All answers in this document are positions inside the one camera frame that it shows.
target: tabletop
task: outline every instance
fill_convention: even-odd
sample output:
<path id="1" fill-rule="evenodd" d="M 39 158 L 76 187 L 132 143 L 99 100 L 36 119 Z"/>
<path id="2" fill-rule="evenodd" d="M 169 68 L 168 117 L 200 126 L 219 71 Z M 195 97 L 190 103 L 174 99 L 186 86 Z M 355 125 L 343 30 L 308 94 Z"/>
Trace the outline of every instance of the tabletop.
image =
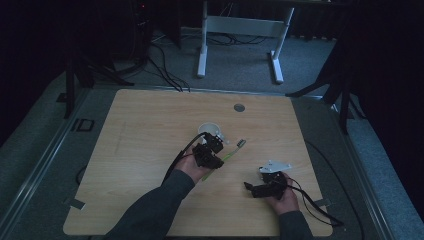
<path id="1" fill-rule="evenodd" d="M 236 111 L 235 105 L 244 111 Z M 90 158 L 63 230 L 69 235 L 103 235 L 126 209 L 161 185 L 177 154 L 205 122 L 220 126 L 228 140 L 218 157 L 247 142 L 183 200 L 169 236 L 278 236 L 278 220 L 243 182 L 260 185 L 258 168 L 268 160 L 289 163 L 285 172 L 313 200 L 322 199 L 291 100 L 283 96 L 119 90 Z M 332 227 L 301 211 L 314 236 Z"/>

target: white object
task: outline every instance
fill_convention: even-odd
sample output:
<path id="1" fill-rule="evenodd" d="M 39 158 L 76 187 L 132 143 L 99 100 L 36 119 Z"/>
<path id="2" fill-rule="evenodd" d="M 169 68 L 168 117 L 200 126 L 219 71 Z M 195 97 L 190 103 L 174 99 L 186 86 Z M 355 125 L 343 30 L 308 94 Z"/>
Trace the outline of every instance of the white object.
<path id="1" fill-rule="evenodd" d="M 203 132 L 208 132 L 208 133 L 212 134 L 213 136 L 217 136 L 222 141 L 224 141 L 226 144 L 228 144 L 228 140 L 225 141 L 224 135 L 221 132 L 221 128 L 216 123 L 206 122 L 206 123 L 203 123 L 202 125 L 200 125 L 197 133 L 200 134 L 200 133 L 203 133 Z M 202 140 L 203 144 L 206 143 L 206 140 L 203 137 L 201 137 L 201 140 Z"/>
<path id="2" fill-rule="evenodd" d="M 288 8 L 283 21 L 212 16 L 208 15 L 207 0 L 203 1 L 202 46 L 200 48 L 197 76 L 199 78 L 204 78 L 206 75 L 206 59 L 208 54 L 208 47 L 206 44 L 207 34 L 208 32 L 217 32 L 278 38 L 275 50 L 271 51 L 271 64 L 274 69 L 276 82 L 278 84 L 283 83 L 283 72 L 278 58 L 290 26 L 293 12 L 293 7 Z"/>
<path id="3" fill-rule="evenodd" d="M 274 160 L 269 160 L 265 166 L 259 168 L 259 172 L 275 173 L 275 172 L 284 171 L 290 168 L 292 168 L 290 163 L 282 163 L 282 162 L 277 162 Z"/>

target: person's right hand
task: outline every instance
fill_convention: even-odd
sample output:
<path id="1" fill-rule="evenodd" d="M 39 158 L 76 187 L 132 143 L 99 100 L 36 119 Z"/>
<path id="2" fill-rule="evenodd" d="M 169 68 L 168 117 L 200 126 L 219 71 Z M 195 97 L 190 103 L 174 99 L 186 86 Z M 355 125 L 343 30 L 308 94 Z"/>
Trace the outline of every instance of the person's right hand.
<path id="1" fill-rule="evenodd" d="M 287 184 L 291 186 L 293 184 L 293 180 L 291 180 L 286 173 L 283 174 L 287 179 Z M 292 211 L 299 211 L 299 203 L 297 202 L 296 194 L 289 187 L 286 188 L 286 191 L 280 200 L 275 197 L 266 197 L 265 201 L 271 205 L 277 215 Z"/>
<path id="2" fill-rule="evenodd" d="M 193 155 L 193 147 L 194 146 L 190 146 L 187 149 L 183 158 L 181 158 L 177 165 L 175 165 L 175 169 L 185 172 L 191 177 L 191 179 L 193 179 L 194 184 L 196 184 L 203 176 L 212 170 L 206 167 L 197 166 L 196 159 Z"/>

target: gray sleeve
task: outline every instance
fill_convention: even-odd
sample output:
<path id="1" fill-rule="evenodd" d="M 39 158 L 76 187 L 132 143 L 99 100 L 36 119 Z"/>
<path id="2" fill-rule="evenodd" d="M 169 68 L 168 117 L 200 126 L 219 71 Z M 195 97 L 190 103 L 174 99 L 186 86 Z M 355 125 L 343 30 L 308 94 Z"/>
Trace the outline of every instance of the gray sleeve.
<path id="1" fill-rule="evenodd" d="M 173 170 L 162 186 L 139 198 L 104 239 L 162 239 L 171 228 L 181 201 L 195 186 L 180 170 Z"/>
<path id="2" fill-rule="evenodd" d="M 284 213 L 278 218 L 281 240 L 314 239 L 311 229 L 301 211 Z"/>

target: cable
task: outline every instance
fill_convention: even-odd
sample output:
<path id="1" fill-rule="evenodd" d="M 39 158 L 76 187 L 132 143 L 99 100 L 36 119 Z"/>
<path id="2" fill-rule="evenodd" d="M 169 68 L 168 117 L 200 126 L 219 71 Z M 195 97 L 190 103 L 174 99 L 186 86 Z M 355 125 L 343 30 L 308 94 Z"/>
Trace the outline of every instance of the cable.
<path id="1" fill-rule="evenodd" d="M 231 14 L 231 9 L 233 8 L 233 4 L 234 3 L 227 3 L 227 6 L 225 6 L 225 8 L 221 11 L 221 13 L 219 14 L 219 16 L 224 15 L 225 10 L 227 10 L 228 7 L 230 7 L 230 9 L 228 10 L 228 14 L 227 17 L 230 16 Z"/>
<path id="2" fill-rule="evenodd" d="M 125 76 L 125 77 L 123 77 L 122 79 L 129 79 L 129 78 L 132 78 L 132 77 L 134 77 L 135 75 L 137 75 L 137 74 L 139 74 L 140 72 L 143 72 L 143 71 L 146 71 L 144 68 L 143 69 L 140 69 L 140 70 L 138 70 L 137 72 L 134 72 L 133 74 L 131 74 L 131 75 L 129 75 L 129 76 Z"/>
<path id="3" fill-rule="evenodd" d="M 150 62 L 152 62 L 152 64 L 156 67 L 156 69 L 160 72 L 161 76 L 163 79 L 165 79 L 165 81 L 167 81 L 171 86 L 173 86 L 174 88 L 178 88 L 177 91 L 183 92 L 182 87 L 176 82 L 179 81 L 181 82 L 190 92 L 190 86 L 189 84 L 182 80 L 181 78 L 176 77 L 175 75 L 173 75 L 172 73 L 169 73 L 167 68 L 166 68 L 166 57 L 165 57 L 165 52 L 163 51 L 163 49 L 161 47 L 159 47 L 158 45 L 152 43 L 153 47 L 156 47 L 160 50 L 160 52 L 162 53 L 162 59 L 163 59 L 163 67 L 159 67 L 156 63 L 153 62 L 153 60 L 151 58 L 149 58 Z"/>
<path id="4" fill-rule="evenodd" d="M 153 64 L 153 66 L 155 66 L 155 68 L 159 71 L 159 73 L 161 74 L 162 78 L 165 79 L 165 81 L 171 85 L 173 88 L 175 88 L 175 90 L 177 90 L 178 92 L 182 92 L 182 88 L 181 86 L 176 83 L 174 80 L 172 79 L 168 79 L 166 76 L 163 75 L 163 72 L 161 71 L 160 67 L 153 61 L 153 59 L 151 59 L 149 57 L 149 61 Z"/>
<path id="5" fill-rule="evenodd" d="M 199 138 L 200 138 L 200 137 L 202 137 L 202 136 L 205 136 L 205 134 L 206 134 L 206 132 L 202 132 L 202 133 L 197 134 L 197 136 L 196 136 L 196 137 L 194 137 L 194 138 L 193 138 L 193 140 L 191 140 L 191 141 L 187 144 L 187 146 L 184 148 L 184 150 L 182 150 L 182 151 L 181 151 L 181 152 L 177 155 L 177 157 L 174 159 L 174 161 L 171 163 L 171 165 L 169 166 L 168 170 L 166 171 L 165 177 L 163 178 L 163 180 L 162 180 L 162 184 L 161 184 L 161 185 L 163 185 L 163 183 L 166 181 L 166 179 L 168 179 L 169 175 L 171 175 L 171 172 L 172 172 L 172 170 L 174 170 L 174 168 L 175 168 L 175 166 L 177 165 L 177 163 L 178 163 L 181 159 L 183 159 L 184 157 L 189 156 L 189 155 L 186 155 L 186 156 L 184 155 L 184 153 L 185 153 L 185 152 L 187 152 L 188 148 L 189 148 L 191 145 L 193 145 L 193 143 L 194 143 L 197 139 L 199 139 Z"/>
<path id="6" fill-rule="evenodd" d="M 235 37 L 234 35 L 230 35 L 227 33 L 223 33 L 223 34 L 216 34 L 216 36 L 223 36 L 229 39 L 228 42 L 223 42 L 223 41 L 219 41 L 213 38 L 208 37 L 208 41 L 214 42 L 216 45 L 222 45 L 222 46 L 234 46 L 234 45 L 248 45 L 248 44 L 260 44 L 262 42 L 264 42 L 267 37 L 254 37 L 252 40 L 249 41 L 240 41 L 237 39 L 237 37 Z"/>
<path id="7" fill-rule="evenodd" d="M 154 43 L 154 42 L 159 41 L 160 39 L 165 38 L 165 37 L 166 37 L 166 35 L 165 34 L 162 34 L 161 36 L 156 37 L 155 39 L 153 39 L 151 42 Z"/>
<path id="8" fill-rule="evenodd" d="M 298 192 L 300 192 L 301 194 L 302 194 L 302 199 L 303 199 L 303 203 L 305 204 L 305 208 L 306 208 L 306 210 L 308 210 L 308 212 L 312 215 L 312 217 L 314 217 L 314 218 L 316 218 L 318 221 L 320 221 L 320 222 L 323 222 L 323 223 L 325 223 L 325 224 L 328 224 L 328 225 L 330 225 L 330 226 L 334 226 L 334 227 L 340 227 L 340 226 L 343 226 L 344 225 L 344 223 L 342 222 L 342 221 L 340 221 L 340 220 L 338 220 L 337 218 L 335 218 L 335 217 L 333 217 L 333 216 L 331 216 L 330 214 L 328 214 L 328 213 L 326 213 L 326 212 L 324 212 L 313 200 L 312 200 L 312 198 L 311 197 L 309 197 L 309 195 L 302 189 L 302 187 L 300 186 L 300 184 L 296 181 L 296 180 L 294 180 L 293 178 L 289 178 L 289 179 L 291 179 L 291 180 L 293 180 L 293 182 L 295 182 L 298 186 L 299 186 L 299 188 L 296 188 L 296 187 L 293 187 L 293 186 L 290 186 L 290 185 L 287 185 L 287 187 L 289 187 L 289 188 L 291 188 L 291 189 L 294 189 L 294 190 L 296 190 L 296 191 L 298 191 Z M 305 201 L 305 198 L 308 200 L 308 202 L 312 205 L 312 207 L 314 207 L 318 212 L 320 212 L 322 215 L 324 215 L 324 216 L 326 216 L 326 217 L 328 217 L 330 220 L 333 220 L 334 222 L 336 222 L 336 224 L 332 224 L 332 223 L 328 223 L 328 222 L 326 222 L 326 221 L 323 221 L 322 219 L 320 219 L 320 218 L 318 218 L 317 216 L 315 216 L 310 210 L 309 210 L 309 208 L 308 208 L 308 206 L 306 205 L 306 201 Z"/>
<path id="9" fill-rule="evenodd" d="M 137 58 L 134 59 L 134 65 L 125 69 L 121 69 L 121 70 L 116 70 L 115 73 L 118 75 L 125 75 L 128 73 L 133 73 L 134 71 L 136 71 L 137 69 L 139 69 L 140 67 L 142 67 L 143 65 L 145 65 L 147 62 L 147 57 L 145 58 Z"/>
<path id="10" fill-rule="evenodd" d="M 359 228 L 360 228 L 360 231 L 361 231 L 361 239 L 364 239 L 365 238 L 365 236 L 364 236 L 364 226 L 362 225 L 362 222 L 361 222 L 361 219 L 359 217 L 359 214 L 356 211 L 355 207 L 353 206 L 352 199 L 350 199 L 349 194 L 347 193 L 346 188 L 344 187 L 342 181 L 340 180 L 339 175 L 336 173 L 336 171 L 334 170 L 333 166 L 330 164 L 330 161 L 325 157 L 325 155 L 314 144 L 312 144 L 311 142 L 309 142 L 306 139 L 305 139 L 305 142 L 307 144 L 309 144 L 312 148 L 314 148 L 315 151 L 317 151 L 321 155 L 321 157 L 324 159 L 324 161 L 330 167 L 331 171 L 333 172 L 334 176 L 336 177 L 337 181 L 339 182 L 339 184 L 340 184 L 340 186 L 341 186 L 344 194 L 346 195 L 347 200 L 349 201 L 349 204 L 350 204 L 350 207 L 352 208 L 353 213 L 355 214 L 356 220 L 358 221 L 358 225 L 359 225 Z"/>

